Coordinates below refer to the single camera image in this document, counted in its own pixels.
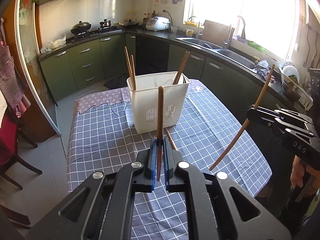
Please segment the blue grid tablecloth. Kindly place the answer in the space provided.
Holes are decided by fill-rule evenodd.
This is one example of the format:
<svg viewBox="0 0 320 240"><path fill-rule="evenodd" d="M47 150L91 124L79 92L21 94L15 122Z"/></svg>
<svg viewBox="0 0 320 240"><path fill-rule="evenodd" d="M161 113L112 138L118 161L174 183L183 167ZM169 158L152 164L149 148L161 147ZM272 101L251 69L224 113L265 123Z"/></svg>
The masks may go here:
<svg viewBox="0 0 320 240"><path fill-rule="evenodd" d="M178 123L169 133L183 159L209 172L240 123L199 80L191 80ZM111 174L136 160L150 147L155 132L139 134L133 123L128 88L88 94L74 103L67 151L68 191L93 172ZM271 168L248 133L215 168L225 172L251 196L271 178ZM184 194L169 193L164 180L150 193L137 193L133 208L132 239L188 239Z"/></svg>

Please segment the dish rack with bowls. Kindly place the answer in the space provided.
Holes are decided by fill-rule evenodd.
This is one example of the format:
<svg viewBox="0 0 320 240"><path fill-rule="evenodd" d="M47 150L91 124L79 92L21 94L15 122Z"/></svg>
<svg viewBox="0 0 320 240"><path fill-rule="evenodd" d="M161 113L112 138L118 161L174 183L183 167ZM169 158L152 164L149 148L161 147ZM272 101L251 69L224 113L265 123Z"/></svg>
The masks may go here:
<svg viewBox="0 0 320 240"><path fill-rule="evenodd" d="M291 102L299 102L306 110L313 106L313 100L307 92L300 87L300 75L296 67L289 61L279 67L281 88Z"/></svg>

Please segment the light wooden chopstick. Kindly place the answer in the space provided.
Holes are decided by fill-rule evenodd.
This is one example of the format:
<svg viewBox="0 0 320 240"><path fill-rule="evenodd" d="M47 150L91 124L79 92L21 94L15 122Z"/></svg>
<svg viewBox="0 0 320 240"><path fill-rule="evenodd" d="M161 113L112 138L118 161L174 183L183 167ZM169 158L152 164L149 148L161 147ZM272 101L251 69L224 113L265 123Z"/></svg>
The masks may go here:
<svg viewBox="0 0 320 240"><path fill-rule="evenodd" d="M132 82L132 88L133 90L137 89L136 86L136 74L135 74L135 62L134 62L134 56L130 56L130 64L131 64L131 82Z"/></svg>
<svg viewBox="0 0 320 240"><path fill-rule="evenodd" d="M171 136L169 130L167 128L165 128L165 131L166 131L167 137L168 137L168 139L169 139L169 141L171 143L172 149L175 150L175 151L178 151L178 149L177 149L177 147L176 147L176 145L175 145L175 143L174 143L174 141L172 139L172 136Z"/></svg>

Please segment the bamboo chopstick one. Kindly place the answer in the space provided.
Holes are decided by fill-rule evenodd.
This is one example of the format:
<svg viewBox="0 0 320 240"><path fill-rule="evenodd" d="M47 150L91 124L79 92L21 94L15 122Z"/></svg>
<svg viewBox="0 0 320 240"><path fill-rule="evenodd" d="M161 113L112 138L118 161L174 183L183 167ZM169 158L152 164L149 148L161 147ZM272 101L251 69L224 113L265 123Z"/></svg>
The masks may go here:
<svg viewBox="0 0 320 240"><path fill-rule="evenodd" d="M158 119L157 119L157 167L156 179L160 180L161 163L162 163L162 143L163 143L163 105L164 105L164 89L162 86L158 88Z"/></svg>

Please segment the bamboo chopstick three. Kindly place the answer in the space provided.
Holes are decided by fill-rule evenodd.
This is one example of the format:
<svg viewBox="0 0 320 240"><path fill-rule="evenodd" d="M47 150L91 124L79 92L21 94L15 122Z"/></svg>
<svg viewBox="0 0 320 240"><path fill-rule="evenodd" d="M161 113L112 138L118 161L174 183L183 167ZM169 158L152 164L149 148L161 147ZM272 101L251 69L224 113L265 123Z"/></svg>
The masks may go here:
<svg viewBox="0 0 320 240"><path fill-rule="evenodd" d="M128 72L130 75L130 79L131 79L131 64L130 64L130 57L127 51L127 46L124 47L124 53L125 53L125 58L126 58L126 62L127 62L127 68L128 68Z"/></svg>

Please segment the white plastic utensil holder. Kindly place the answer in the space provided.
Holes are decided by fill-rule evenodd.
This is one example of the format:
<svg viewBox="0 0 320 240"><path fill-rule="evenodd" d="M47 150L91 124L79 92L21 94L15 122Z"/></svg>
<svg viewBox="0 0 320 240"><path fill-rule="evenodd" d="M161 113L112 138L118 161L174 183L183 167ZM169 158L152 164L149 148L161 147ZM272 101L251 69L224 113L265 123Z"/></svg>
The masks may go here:
<svg viewBox="0 0 320 240"><path fill-rule="evenodd" d="M177 124L185 96L190 84L183 84L181 75L178 84L173 85L177 72L162 72L136 76L137 89L131 87L131 79L126 80L129 88L133 122L137 133L152 132L157 129L158 88L164 89L163 126Z"/></svg>

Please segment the bamboo chopstick two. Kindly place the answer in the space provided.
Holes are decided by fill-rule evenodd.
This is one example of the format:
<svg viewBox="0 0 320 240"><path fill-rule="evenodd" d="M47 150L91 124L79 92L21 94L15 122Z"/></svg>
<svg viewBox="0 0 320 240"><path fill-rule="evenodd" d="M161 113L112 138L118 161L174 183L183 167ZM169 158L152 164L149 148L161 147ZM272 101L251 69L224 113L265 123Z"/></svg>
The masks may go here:
<svg viewBox="0 0 320 240"><path fill-rule="evenodd" d="M257 109L259 104L262 101L262 98L268 88L268 84L271 80L273 71L274 71L275 65L272 64L271 70L268 74L268 77L263 85L263 88L254 104L254 109ZM238 133L236 134L236 136L234 137L234 139L231 141L231 143L227 146L227 148L224 150L224 152L218 157L218 159L210 166L209 170L212 171L222 160L223 158L228 154L228 152L232 149L232 147L235 145L235 143L237 142L237 140L240 138L240 136L242 135L242 133L245 131L245 129L247 128L247 126L249 125L250 121L248 119L245 120L245 122L243 123L242 127L239 129Z"/></svg>

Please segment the white rice cooker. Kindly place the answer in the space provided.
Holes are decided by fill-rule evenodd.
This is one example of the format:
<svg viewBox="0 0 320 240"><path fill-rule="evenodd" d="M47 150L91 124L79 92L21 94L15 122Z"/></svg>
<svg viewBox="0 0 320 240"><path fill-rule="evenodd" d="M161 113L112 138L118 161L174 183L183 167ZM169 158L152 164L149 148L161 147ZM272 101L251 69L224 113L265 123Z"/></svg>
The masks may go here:
<svg viewBox="0 0 320 240"><path fill-rule="evenodd" d="M163 31L169 29L170 20L166 17L151 17L147 20L146 29L150 31Z"/></svg>

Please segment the dark wooden chair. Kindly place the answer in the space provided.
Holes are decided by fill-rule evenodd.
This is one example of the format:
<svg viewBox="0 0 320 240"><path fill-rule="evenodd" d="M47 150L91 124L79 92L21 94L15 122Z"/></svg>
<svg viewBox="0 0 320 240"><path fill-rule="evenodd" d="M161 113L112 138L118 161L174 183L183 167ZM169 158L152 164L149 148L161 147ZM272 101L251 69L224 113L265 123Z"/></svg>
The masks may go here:
<svg viewBox="0 0 320 240"><path fill-rule="evenodd" d="M21 130L20 126L15 120L5 113L1 123L1 177L8 182L15 185L18 189L23 190L23 187L10 178L6 172L14 163L20 163L27 169L35 172L38 175L42 174L42 171L38 168L30 165L18 155L18 136L21 136L28 144L37 148L38 145L30 140Z"/></svg>

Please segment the wooden cutting board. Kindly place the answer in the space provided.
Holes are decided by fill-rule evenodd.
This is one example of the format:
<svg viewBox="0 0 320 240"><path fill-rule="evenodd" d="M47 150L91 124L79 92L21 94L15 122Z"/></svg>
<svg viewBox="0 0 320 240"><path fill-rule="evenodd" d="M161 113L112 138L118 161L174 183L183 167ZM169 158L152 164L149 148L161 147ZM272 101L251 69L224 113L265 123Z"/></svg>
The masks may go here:
<svg viewBox="0 0 320 240"><path fill-rule="evenodd" d="M203 25L202 39L223 46L227 39L229 26L209 20L205 20Z"/></svg>

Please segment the steel kitchen sink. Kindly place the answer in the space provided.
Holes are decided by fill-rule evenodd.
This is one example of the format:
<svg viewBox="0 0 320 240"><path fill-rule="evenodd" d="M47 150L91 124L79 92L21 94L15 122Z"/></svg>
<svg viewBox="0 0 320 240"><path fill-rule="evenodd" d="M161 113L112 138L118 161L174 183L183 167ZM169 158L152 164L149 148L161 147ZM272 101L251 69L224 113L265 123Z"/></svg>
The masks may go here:
<svg viewBox="0 0 320 240"><path fill-rule="evenodd" d="M226 57L227 59L236 62L240 65L242 65L243 67L247 68L247 69L251 69L253 71L253 69L255 68L255 64L248 60L247 58L231 51L228 49L223 49L220 46L210 43L208 41L204 41L201 39L196 39L196 38L191 38L191 37L179 37L177 38L177 40L180 40L182 42L187 42L189 44L198 46L202 49L206 49L209 50L211 52L214 53L218 53L219 55Z"/></svg>

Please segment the steel kitchen faucet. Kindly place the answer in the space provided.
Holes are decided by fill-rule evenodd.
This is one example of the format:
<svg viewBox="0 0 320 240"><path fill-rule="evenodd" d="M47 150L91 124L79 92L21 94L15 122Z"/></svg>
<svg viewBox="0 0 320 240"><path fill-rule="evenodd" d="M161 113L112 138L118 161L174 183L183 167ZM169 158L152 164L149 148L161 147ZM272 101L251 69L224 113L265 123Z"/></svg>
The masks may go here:
<svg viewBox="0 0 320 240"><path fill-rule="evenodd" d="M229 43L230 43L230 41L231 41L231 39L232 39L232 37L233 37L233 33L234 33L234 28L233 28L232 25L230 24L230 25L228 26L227 37L226 37L226 39L225 39L224 42L223 42L223 49L224 49L224 50L227 50L227 49L228 49Z"/></svg>

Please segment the small black pot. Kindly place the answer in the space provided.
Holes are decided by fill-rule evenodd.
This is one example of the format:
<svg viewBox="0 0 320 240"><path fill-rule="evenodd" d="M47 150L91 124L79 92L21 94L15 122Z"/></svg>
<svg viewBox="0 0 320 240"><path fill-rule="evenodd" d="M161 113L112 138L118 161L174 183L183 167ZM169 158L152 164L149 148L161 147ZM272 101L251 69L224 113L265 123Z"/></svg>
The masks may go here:
<svg viewBox="0 0 320 240"><path fill-rule="evenodd" d="M111 20L104 19L103 21L100 22L100 28L101 29L109 28L111 26L112 26Z"/></svg>

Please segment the black wok with lid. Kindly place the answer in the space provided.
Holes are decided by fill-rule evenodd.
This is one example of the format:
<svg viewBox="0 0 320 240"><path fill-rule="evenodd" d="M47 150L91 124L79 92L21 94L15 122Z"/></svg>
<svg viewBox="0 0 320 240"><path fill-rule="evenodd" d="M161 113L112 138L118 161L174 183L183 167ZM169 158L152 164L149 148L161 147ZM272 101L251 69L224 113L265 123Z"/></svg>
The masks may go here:
<svg viewBox="0 0 320 240"><path fill-rule="evenodd" d="M82 22L79 21L77 24L75 24L72 28L71 28L71 33L74 35L78 35L80 33L84 33L86 31L89 31L89 29L91 28L91 24L89 22Z"/></svg>

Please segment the dark green kitchen cabinets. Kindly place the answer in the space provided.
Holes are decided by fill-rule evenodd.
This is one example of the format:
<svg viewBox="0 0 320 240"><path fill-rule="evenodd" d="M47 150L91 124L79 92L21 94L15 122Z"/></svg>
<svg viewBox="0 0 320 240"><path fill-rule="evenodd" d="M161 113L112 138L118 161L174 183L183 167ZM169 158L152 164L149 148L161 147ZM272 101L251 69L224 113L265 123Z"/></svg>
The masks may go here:
<svg viewBox="0 0 320 240"><path fill-rule="evenodd" d="M204 84L243 121L246 106L253 102L263 78L218 53L177 40L184 37L167 31L112 28L105 33L87 32L81 39L69 38L65 45L39 56L48 87L56 101L102 79L122 85L127 74L124 47L136 61L136 74L178 69L186 51L190 53L184 74Z"/></svg>

